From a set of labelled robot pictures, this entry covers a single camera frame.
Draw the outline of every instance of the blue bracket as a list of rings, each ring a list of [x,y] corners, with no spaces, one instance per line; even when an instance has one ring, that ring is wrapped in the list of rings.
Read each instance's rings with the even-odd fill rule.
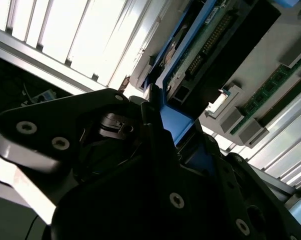
[[[191,117],[186,116],[182,112],[174,109],[173,107],[169,106],[166,99],[166,88],[167,88],[167,81],[170,78],[174,67],[178,64],[179,60],[181,59],[182,55],[191,44],[192,40],[196,36],[197,32],[205,22],[206,18],[210,14],[211,10],[215,5],[216,0],[208,0],[202,9],[200,10],[198,16],[196,17],[195,21],[189,28],[186,36],[180,43],[178,49],[176,50],[175,54],[173,55],[172,59],[170,60],[168,66],[164,69],[161,73],[159,78],[156,81],[156,85],[159,86],[161,89],[161,109],[160,114],[163,122],[163,126],[166,130],[170,131],[174,140],[175,145],[182,139],[182,137],[187,133],[187,131],[191,128],[194,123],[194,119]],[[179,24],[176,26],[173,34],[171,35],[168,42],[162,48],[160,53],[158,54],[155,65],[159,64],[160,60],[163,58],[167,47],[169,46],[172,38],[174,37],[175,32],[178,30],[179,25],[182,23],[184,17],[186,15],[186,11],[184,12],[183,16],[181,17]],[[145,89],[148,85],[148,79],[145,79]]]
[[[294,7],[300,0],[275,0],[276,3],[284,8]]]

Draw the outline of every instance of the blue plastic part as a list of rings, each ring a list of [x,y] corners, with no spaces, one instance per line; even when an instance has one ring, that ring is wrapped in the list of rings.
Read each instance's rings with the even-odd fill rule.
[[[194,123],[193,119],[167,104],[161,106],[160,115],[164,129],[170,131],[175,145],[179,143]]]
[[[284,8],[294,7],[300,0],[275,0],[276,3]]]
[[[197,151],[186,164],[186,167],[199,171],[200,173],[206,170],[210,176],[215,175],[213,157],[205,151],[203,145],[199,146]]]
[[[163,126],[166,130],[171,132],[175,145],[178,144],[182,137],[191,128],[191,126],[194,123],[194,120],[168,105],[166,99],[167,81],[170,75],[172,74],[174,67],[177,65],[182,55],[184,54],[188,46],[191,44],[196,33],[199,31],[204,21],[210,14],[211,10],[215,5],[215,2],[216,0],[208,0],[202,7],[194,23],[191,25],[186,36],[184,37],[175,54],[173,55],[172,59],[170,60],[170,63],[168,64],[168,66],[166,66],[166,68],[156,81],[156,85],[162,89],[162,105],[160,109],[160,114]]]

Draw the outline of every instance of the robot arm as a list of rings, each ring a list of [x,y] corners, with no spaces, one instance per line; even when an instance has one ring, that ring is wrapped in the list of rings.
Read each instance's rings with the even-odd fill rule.
[[[301,240],[239,155],[201,131],[177,153],[156,90],[149,102],[105,89],[2,113],[0,192],[34,209],[53,240]]]

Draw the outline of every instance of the metal rod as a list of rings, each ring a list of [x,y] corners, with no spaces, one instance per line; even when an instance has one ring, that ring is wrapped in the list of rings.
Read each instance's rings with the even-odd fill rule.
[[[15,4],[16,0],[10,0],[9,3],[9,11],[8,11],[8,16],[6,20],[6,29],[5,31],[13,31],[13,23],[14,23],[14,11],[15,11]]]
[[[85,15],[86,15],[86,12],[87,12],[87,10],[89,9],[89,6],[90,6],[90,4],[91,4],[91,1],[92,1],[92,0],[87,0],[86,5],[85,5],[85,8],[84,8],[84,11],[82,12],[82,15],[81,15],[81,18],[80,18],[78,27],[77,27],[77,29],[76,29],[75,36],[74,36],[74,38],[72,39],[72,42],[71,42],[71,45],[70,45],[70,48],[69,48],[69,51],[68,51],[68,54],[67,54],[67,58],[66,58],[66,61],[67,61],[67,62],[72,62],[72,60],[73,60],[73,59],[71,58],[71,52],[72,52],[72,49],[73,49],[73,47],[74,47],[76,38],[77,38],[77,36],[78,36],[78,34],[79,34],[79,31],[80,31],[80,28],[81,28],[81,26],[82,26],[84,17],[85,17]]]
[[[29,36],[29,32],[30,32],[31,23],[32,23],[32,20],[33,20],[33,15],[34,15],[34,10],[35,10],[35,6],[36,6],[36,2],[37,2],[37,0],[34,0],[34,2],[32,3],[32,8],[31,8],[31,12],[30,12],[30,17],[29,17],[29,21],[28,21],[28,26],[27,26],[27,30],[26,30],[24,42],[26,42],[26,40],[27,40],[27,38]]]
[[[48,2],[45,17],[44,17],[44,21],[42,22],[39,38],[38,38],[38,41],[37,41],[37,45],[43,46],[42,40],[43,40],[46,24],[47,24],[47,21],[49,19],[49,15],[50,15],[50,12],[51,12],[51,9],[52,9],[53,2],[54,2],[54,0],[49,0],[49,2]]]

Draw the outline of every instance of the countersunk screw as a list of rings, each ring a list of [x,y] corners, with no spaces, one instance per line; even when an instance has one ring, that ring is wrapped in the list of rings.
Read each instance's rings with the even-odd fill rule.
[[[20,121],[16,124],[16,129],[21,134],[30,135],[36,133],[37,126],[30,121]]]
[[[169,195],[169,200],[171,204],[177,209],[182,209],[185,206],[184,199],[176,192],[172,192]]]
[[[115,98],[117,100],[119,100],[119,101],[123,101],[124,100],[124,98],[122,96],[120,96],[120,95],[115,95]]]
[[[235,159],[237,160],[237,162],[241,163],[243,160],[241,159],[241,157],[236,156]]]
[[[66,138],[61,136],[53,138],[51,144],[57,150],[66,150],[70,147],[70,142]]]

